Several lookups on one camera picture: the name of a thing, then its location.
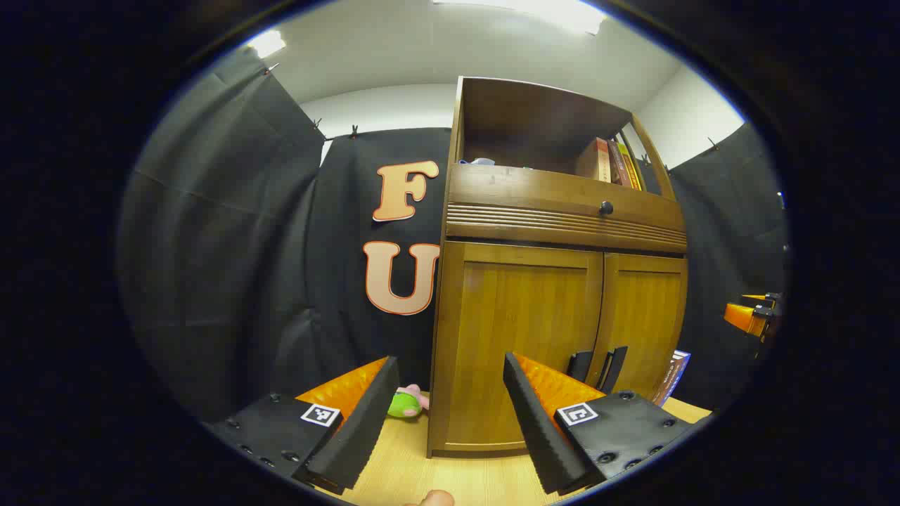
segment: black foam pad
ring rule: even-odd
[[[328,485],[353,488],[372,456],[399,386],[397,357],[388,357],[344,426],[310,460],[307,469],[313,474],[312,483],[329,490]]]
[[[298,478],[344,419],[340,410],[270,393],[206,426],[241,455],[282,477]]]
[[[511,353],[506,354],[503,383],[544,492],[568,492],[572,487],[580,488],[576,483],[583,483],[585,475],[593,472],[593,468],[556,430]]]
[[[567,406],[553,417],[607,479],[643,462],[691,427],[631,391]]]

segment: stuffed toy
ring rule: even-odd
[[[394,392],[388,414],[396,418],[412,418],[421,413],[422,408],[428,409],[428,398],[422,395],[417,384],[411,384]]]

